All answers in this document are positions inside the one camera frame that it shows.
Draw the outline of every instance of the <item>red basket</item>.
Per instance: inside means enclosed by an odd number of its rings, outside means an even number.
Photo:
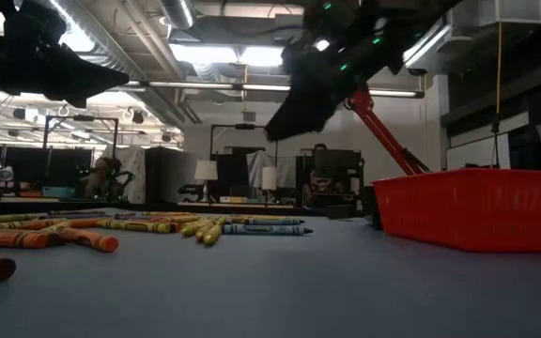
[[[464,169],[374,182],[388,234],[476,252],[541,252],[541,172]]]

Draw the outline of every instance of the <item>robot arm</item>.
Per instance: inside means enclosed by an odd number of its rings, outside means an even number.
[[[291,89],[266,126],[269,141],[322,131],[337,105],[402,54],[461,0],[316,0],[304,11],[302,38],[283,52]],[[324,51],[315,42],[330,42]]]

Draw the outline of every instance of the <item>tabletop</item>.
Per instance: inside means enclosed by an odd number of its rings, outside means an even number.
[[[0,337],[541,337],[541,254],[462,253],[363,220],[307,237],[98,229],[115,253],[0,249]]]

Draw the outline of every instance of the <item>wall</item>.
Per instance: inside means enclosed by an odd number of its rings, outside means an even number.
[[[419,159],[424,161],[432,170],[439,171],[445,167],[445,131],[441,129],[440,115],[447,111],[447,101],[444,107],[439,96],[441,89],[447,83],[440,85],[434,79],[434,89],[427,91],[426,99],[391,99],[375,98],[375,113],[385,126],[394,134],[394,137],[403,147],[412,151]],[[267,110],[262,106],[256,107],[258,120],[256,124],[265,125],[278,105],[272,105]],[[216,107],[217,112],[211,112],[213,107],[204,107],[205,112],[195,110],[205,121],[213,118],[213,123],[221,123],[223,107]],[[302,148],[311,148],[317,143],[324,143],[333,149],[361,150],[366,165],[364,181],[401,177],[404,172],[395,163],[379,140],[364,125],[361,119],[350,111],[338,111],[328,121],[325,130],[321,133],[309,133],[297,136],[280,143],[279,156],[296,156]],[[274,144],[269,144],[262,130],[235,131],[227,129],[214,142],[213,151],[222,153],[226,146],[259,146],[265,147],[270,154],[274,154]],[[185,128],[184,150],[197,154],[199,159],[209,156],[209,126],[198,125]]]

